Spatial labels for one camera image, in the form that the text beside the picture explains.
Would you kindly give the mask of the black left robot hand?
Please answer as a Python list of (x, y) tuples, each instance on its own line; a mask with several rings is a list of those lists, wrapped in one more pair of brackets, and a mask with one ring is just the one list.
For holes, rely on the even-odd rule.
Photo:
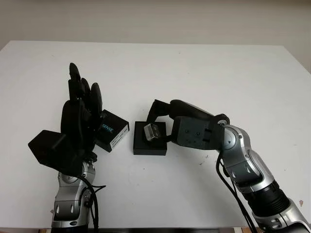
[(69, 65), (69, 100), (62, 109), (61, 133), (69, 140), (65, 153), (66, 168), (63, 173), (71, 176), (82, 174), (83, 162), (95, 162), (92, 152), (95, 137), (102, 122), (103, 101), (97, 83), (91, 86), (80, 76), (75, 63)]

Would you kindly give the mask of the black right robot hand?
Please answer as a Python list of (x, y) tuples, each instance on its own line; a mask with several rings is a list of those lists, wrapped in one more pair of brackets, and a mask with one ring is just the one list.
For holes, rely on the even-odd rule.
[[(156, 119), (161, 116), (173, 119), (170, 135), (165, 136), (156, 126)], [(161, 139), (200, 150), (229, 149), (236, 142), (235, 135), (225, 129), (229, 124), (230, 120), (226, 115), (214, 116), (181, 100), (172, 100), (170, 103), (154, 100), (144, 133), (149, 142)]]

